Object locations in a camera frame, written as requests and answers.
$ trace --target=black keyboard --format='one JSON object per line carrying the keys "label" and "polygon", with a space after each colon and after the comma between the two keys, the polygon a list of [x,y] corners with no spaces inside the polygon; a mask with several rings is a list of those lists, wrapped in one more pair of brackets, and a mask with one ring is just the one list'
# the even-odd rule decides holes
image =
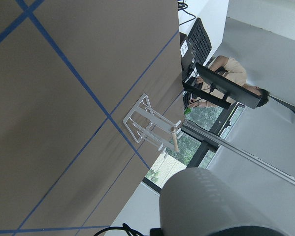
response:
{"label": "black keyboard", "polygon": [[188,41],[192,44],[195,51],[196,62],[203,65],[212,50],[212,46],[200,18],[196,19],[188,35]]}

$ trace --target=white cylinder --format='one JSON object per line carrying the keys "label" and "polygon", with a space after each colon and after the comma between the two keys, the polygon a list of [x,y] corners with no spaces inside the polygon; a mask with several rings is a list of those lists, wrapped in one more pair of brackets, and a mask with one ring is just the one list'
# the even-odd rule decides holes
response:
{"label": "white cylinder", "polygon": [[185,169],[167,181],[160,218],[164,236],[287,236],[202,168]]}

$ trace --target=computer monitor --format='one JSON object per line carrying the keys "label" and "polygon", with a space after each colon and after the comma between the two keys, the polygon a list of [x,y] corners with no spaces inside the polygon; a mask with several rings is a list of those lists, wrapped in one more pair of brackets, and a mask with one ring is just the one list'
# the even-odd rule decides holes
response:
{"label": "computer monitor", "polygon": [[225,94],[224,98],[222,99],[223,101],[225,101],[227,97],[231,97],[235,101],[238,101],[252,109],[255,109],[257,107],[261,99],[260,96],[224,78],[214,71],[211,71],[210,69],[199,63],[196,63],[196,69],[199,75],[207,84],[209,84],[210,86],[214,86],[221,93]]}

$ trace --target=black cable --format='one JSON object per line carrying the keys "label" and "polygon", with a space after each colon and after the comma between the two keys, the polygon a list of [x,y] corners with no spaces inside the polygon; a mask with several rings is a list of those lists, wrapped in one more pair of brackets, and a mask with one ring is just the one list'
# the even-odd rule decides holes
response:
{"label": "black cable", "polygon": [[103,230],[100,230],[96,234],[94,234],[94,236],[98,236],[98,235],[100,235],[100,234],[102,234],[102,233],[104,233],[106,231],[109,231],[109,230],[123,230],[123,231],[125,231],[128,234],[128,236],[144,236],[139,231],[136,231],[134,229],[131,229],[127,224],[122,224],[122,227],[112,226],[112,227],[105,228]]}
{"label": "black cable", "polygon": [[187,22],[189,22],[189,21],[192,21],[192,20],[194,20],[195,18],[197,18],[195,15],[193,15],[193,14],[187,12],[187,11],[186,11],[187,8],[188,8],[188,5],[184,2],[184,0],[182,0],[182,2],[179,2],[179,0],[178,0],[178,11],[184,11],[184,12],[187,13],[188,15],[193,16],[192,19],[190,19],[190,20],[188,20],[188,21],[185,21],[184,23],[181,23],[181,24],[179,24],[179,25],[183,25],[183,24],[185,24],[185,23],[187,23]]}

